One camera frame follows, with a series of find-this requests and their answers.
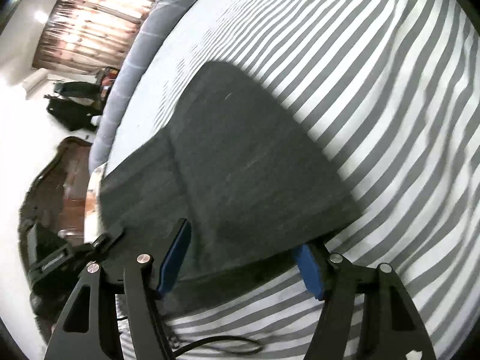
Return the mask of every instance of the black cable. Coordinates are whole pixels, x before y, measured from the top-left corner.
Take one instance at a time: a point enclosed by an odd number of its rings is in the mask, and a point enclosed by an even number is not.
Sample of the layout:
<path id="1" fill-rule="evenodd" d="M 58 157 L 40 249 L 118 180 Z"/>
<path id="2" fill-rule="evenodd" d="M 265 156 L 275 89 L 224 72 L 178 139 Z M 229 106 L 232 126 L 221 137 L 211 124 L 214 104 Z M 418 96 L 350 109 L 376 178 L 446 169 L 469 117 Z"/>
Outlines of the black cable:
<path id="1" fill-rule="evenodd" d="M 121 317 L 117 318 L 117 321 L 123 321 L 128 319 L 128 317 Z M 259 353 L 263 351 L 264 346 L 260 343 L 260 341 L 254 340 L 252 338 L 246 338 L 246 337 L 240 337 L 238 335 L 215 335 L 212 337 L 207 337 L 200 339 L 198 341 L 188 341 L 185 339 L 179 338 L 169 326 L 165 324 L 163 320 L 161 320 L 162 327 L 164 331 L 166 332 L 166 335 L 168 337 L 170 346 L 173 348 L 178 347 L 182 343 L 186 343 L 187 345 L 182 346 L 181 348 L 173 351 L 173 354 L 175 357 L 181 356 L 184 353 L 187 353 L 188 351 L 191 351 L 193 349 L 196 349 L 198 347 L 206 346 L 209 349 L 216 350 L 218 352 L 223 352 L 223 353 L 228 353 L 231 355 L 254 355 L 255 353 Z M 222 347 L 217 347 L 213 345 L 207 345 L 211 344 L 213 342 L 220 342 L 220 341 L 240 341 L 240 342 L 245 342 L 248 344 L 253 344 L 256 346 L 256 348 L 252 350 L 230 350 L 227 348 L 222 348 Z"/>
<path id="2" fill-rule="evenodd" d="M 263 345 L 257 341 L 253 340 L 251 338 L 246 338 L 246 337 L 239 337 L 236 335 L 216 335 L 213 337 L 207 337 L 203 338 L 198 341 L 191 342 L 190 344 L 187 344 L 185 346 L 182 346 L 180 349 L 177 349 L 176 351 L 173 352 L 175 357 L 181 356 L 184 353 L 196 349 L 198 347 L 204 346 L 206 344 L 211 344 L 213 342 L 219 342 L 219 341 L 241 341 L 241 342 L 247 342 L 249 344 L 254 344 L 256 346 L 255 349 L 249 350 L 249 351 L 236 351 L 236 350 L 229 350 L 225 348 L 220 348 L 216 346 L 208 346 L 210 349 L 217 350 L 220 352 L 224 353 L 229 353 L 231 355 L 253 355 L 255 353 L 259 353 L 263 351 Z"/>

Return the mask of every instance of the screw head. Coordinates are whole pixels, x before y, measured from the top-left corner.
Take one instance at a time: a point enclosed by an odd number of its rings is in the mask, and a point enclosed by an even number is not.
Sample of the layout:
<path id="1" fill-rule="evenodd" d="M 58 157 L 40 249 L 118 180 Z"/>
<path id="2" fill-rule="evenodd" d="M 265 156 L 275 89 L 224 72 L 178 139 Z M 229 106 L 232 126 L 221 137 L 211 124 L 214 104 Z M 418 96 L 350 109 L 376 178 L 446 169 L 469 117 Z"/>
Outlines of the screw head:
<path id="1" fill-rule="evenodd" d="M 103 246 L 108 241 L 109 241 L 109 236 L 106 233 L 103 233 L 103 234 L 100 234 L 95 241 L 93 241 L 92 246 L 94 249 L 97 249 Z"/>
<path id="2" fill-rule="evenodd" d="M 340 264 L 343 261 L 343 257 L 341 256 L 341 254 L 333 253 L 330 255 L 330 261 L 335 264 Z"/>
<path id="3" fill-rule="evenodd" d="M 383 273 L 389 274 L 390 272 L 392 272 L 392 267 L 384 262 L 383 264 L 380 264 L 380 270 Z"/>
<path id="4" fill-rule="evenodd" d="M 93 264 L 90 264 L 87 268 L 88 273 L 94 274 L 96 271 L 100 269 L 100 266 L 94 262 Z"/>
<path id="5" fill-rule="evenodd" d="M 150 256 L 148 254 L 141 254 L 137 257 L 137 262 L 140 264 L 145 264 L 150 261 Z"/>

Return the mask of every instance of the striped bed sheet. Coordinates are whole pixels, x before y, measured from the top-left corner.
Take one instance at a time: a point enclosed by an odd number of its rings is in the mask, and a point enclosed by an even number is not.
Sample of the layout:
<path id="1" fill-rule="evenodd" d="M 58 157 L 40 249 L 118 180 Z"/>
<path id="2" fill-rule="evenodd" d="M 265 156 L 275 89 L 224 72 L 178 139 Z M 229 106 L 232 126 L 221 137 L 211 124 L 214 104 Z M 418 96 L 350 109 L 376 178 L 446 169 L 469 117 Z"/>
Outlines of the striped bed sheet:
<path id="1" fill-rule="evenodd" d="M 138 84 L 106 171 L 165 126 L 203 63 L 239 66 L 291 111 L 363 209 L 328 249 L 364 266 L 390 262 L 437 357 L 449 359 L 480 312 L 478 54 L 456 0 L 198 0 Z M 346 358 L 362 304 L 357 297 Z M 301 359 L 321 309 L 292 268 L 169 324 L 188 339 L 260 338 L 266 349 L 251 359 Z M 224 356 L 199 348 L 181 358 Z"/>

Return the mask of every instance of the curtain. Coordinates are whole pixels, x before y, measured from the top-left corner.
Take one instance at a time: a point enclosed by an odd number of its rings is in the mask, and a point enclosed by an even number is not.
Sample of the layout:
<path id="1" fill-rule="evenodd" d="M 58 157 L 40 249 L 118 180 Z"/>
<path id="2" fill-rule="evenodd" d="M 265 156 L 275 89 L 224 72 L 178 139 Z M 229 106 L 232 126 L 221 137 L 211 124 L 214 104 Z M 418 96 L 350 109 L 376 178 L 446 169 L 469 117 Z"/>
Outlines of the curtain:
<path id="1" fill-rule="evenodd" d="M 95 74 L 120 68 L 153 0 L 58 0 L 40 37 L 34 68 Z"/>

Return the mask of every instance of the gray towel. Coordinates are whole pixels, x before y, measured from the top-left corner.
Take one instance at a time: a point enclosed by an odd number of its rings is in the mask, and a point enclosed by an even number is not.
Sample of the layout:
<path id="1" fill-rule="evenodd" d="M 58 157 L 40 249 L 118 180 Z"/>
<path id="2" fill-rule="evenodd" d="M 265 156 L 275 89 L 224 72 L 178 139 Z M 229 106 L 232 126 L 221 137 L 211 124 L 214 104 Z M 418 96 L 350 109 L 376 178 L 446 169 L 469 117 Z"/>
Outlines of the gray towel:
<path id="1" fill-rule="evenodd" d="M 224 62 L 199 70 L 167 126 L 103 180 L 100 203 L 107 231 L 126 228 L 105 262 L 119 277 L 124 261 L 154 256 L 179 218 L 191 221 L 178 278 L 191 298 L 199 283 L 212 298 L 232 283 L 245 292 L 253 284 L 242 286 L 234 270 L 258 272 L 252 264 L 359 216 L 335 166 L 301 126 L 258 83 Z M 263 264 L 261 271 L 268 276 L 279 264 Z M 220 280 L 222 291 L 213 295 L 219 275 L 230 282 Z"/>

